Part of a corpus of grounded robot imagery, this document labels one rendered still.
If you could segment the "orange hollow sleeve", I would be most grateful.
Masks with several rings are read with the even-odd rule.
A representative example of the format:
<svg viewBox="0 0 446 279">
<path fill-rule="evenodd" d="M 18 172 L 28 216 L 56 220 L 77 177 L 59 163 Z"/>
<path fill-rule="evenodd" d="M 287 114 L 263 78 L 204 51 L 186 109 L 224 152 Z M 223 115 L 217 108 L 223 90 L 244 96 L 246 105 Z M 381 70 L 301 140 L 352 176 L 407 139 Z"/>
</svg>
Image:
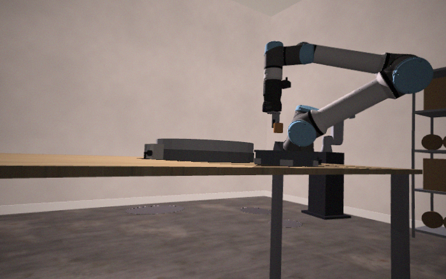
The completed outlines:
<svg viewBox="0 0 446 279">
<path fill-rule="evenodd" d="M 274 133 L 283 133 L 283 123 L 274 123 L 273 132 Z"/>
</svg>

